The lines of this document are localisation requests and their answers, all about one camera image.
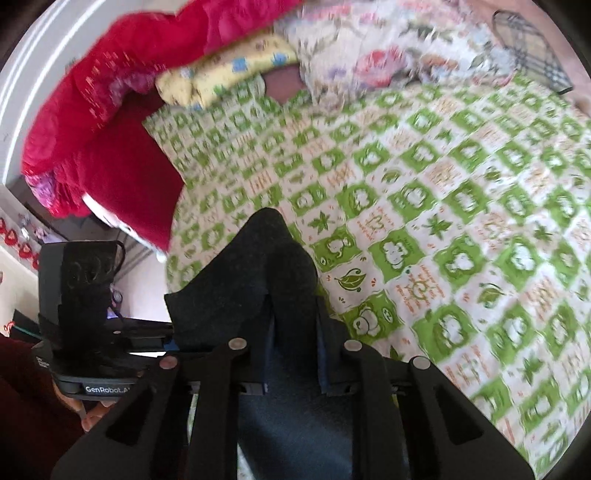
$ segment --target red blanket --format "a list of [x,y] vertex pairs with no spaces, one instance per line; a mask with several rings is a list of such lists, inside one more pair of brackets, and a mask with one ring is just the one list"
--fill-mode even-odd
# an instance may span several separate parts
[[300,0],[194,0],[176,16],[126,15],[69,71],[25,141],[22,172],[54,215],[88,215],[88,193],[168,250],[180,176],[141,122],[157,74],[265,27]]

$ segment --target wall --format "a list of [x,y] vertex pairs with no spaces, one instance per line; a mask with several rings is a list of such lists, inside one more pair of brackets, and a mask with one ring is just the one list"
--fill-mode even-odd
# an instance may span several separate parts
[[30,319],[37,318],[37,276],[18,263],[4,248],[0,248],[0,272],[0,333],[7,335],[7,325],[12,321],[15,309]]

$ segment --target dark fabric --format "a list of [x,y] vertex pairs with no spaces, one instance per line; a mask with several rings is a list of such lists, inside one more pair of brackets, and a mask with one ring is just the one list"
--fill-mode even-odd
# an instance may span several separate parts
[[343,480],[352,468],[350,399],[321,395],[317,377],[317,274],[281,215],[257,212],[182,291],[166,297],[181,349],[236,336],[265,295],[275,313],[269,393],[240,398],[239,443],[258,480]]
[[83,433],[78,415],[57,399],[49,374],[34,364],[31,345],[0,335],[0,478],[49,479]]

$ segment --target dark red sleeve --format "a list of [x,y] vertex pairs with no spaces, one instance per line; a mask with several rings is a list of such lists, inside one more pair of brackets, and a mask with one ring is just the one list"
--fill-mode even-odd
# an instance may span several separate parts
[[0,335],[0,448],[23,478],[46,480],[83,430],[78,415],[56,398],[30,349]]

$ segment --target black cloth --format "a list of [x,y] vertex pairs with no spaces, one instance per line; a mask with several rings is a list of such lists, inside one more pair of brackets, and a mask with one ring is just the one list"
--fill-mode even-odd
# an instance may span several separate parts
[[165,300],[182,350],[238,335],[266,295],[275,314],[269,393],[240,397],[239,444],[258,480],[343,480],[352,469],[352,406],[317,376],[317,273],[281,215],[263,209],[181,291]]

